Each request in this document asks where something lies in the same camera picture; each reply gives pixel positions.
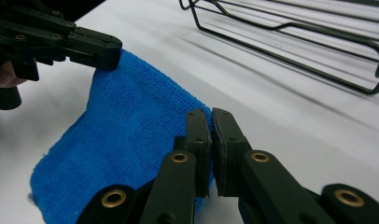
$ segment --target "dark background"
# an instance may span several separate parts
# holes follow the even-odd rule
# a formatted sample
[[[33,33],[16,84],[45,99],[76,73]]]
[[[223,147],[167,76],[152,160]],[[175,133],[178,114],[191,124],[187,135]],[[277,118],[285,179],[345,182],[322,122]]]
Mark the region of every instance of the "dark background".
[[[41,0],[52,9],[61,11],[67,21],[76,21],[89,11],[99,6],[105,0]]]

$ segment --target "microfiber cloth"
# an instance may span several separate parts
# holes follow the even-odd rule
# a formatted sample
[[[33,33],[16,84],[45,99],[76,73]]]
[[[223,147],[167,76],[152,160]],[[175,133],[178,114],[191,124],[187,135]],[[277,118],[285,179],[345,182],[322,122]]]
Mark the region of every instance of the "microfiber cloth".
[[[96,69],[85,112],[31,176],[46,223],[76,223],[99,190],[114,184],[139,189],[155,178],[175,136],[186,135],[186,116],[195,108],[210,124],[209,107],[127,50],[116,70]],[[199,209],[203,200],[195,203]]]

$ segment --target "human hand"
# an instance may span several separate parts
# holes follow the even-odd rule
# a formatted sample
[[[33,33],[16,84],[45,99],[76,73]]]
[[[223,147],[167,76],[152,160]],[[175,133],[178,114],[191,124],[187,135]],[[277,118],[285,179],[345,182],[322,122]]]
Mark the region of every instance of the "human hand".
[[[26,79],[15,75],[12,62],[5,62],[0,66],[0,88],[10,88],[22,84]]]

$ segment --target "blue towel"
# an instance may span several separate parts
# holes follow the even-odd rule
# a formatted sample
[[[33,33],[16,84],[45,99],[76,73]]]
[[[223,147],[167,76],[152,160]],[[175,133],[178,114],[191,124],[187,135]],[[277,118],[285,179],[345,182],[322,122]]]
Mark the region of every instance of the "blue towel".
[[[46,223],[76,223],[100,189],[138,189],[155,178],[174,137],[186,135],[187,113],[199,107],[210,121],[210,108],[122,49],[116,70],[96,70],[86,111],[34,169],[32,193]]]

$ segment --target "white surface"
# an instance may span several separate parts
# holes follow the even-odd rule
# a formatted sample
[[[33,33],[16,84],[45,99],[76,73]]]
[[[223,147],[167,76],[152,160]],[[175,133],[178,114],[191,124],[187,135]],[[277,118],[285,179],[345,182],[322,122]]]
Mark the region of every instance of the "white surface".
[[[273,153],[304,187],[319,193],[325,185],[343,183],[379,201],[379,94],[336,88],[204,35],[177,0],[108,0],[76,24],[118,37],[125,49],[210,107],[231,111],[251,146]],[[379,33],[379,25],[373,29]],[[303,53],[306,45],[291,40],[264,41],[305,58],[323,57],[320,51]],[[372,76],[374,64],[326,55],[320,62]],[[20,85],[22,105],[0,111],[4,224],[44,223],[27,199],[30,175],[84,111],[94,71],[68,61],[38,68],[40,81]],[[213,189],[198,223],[241,222],[237,200],[217,198]]]

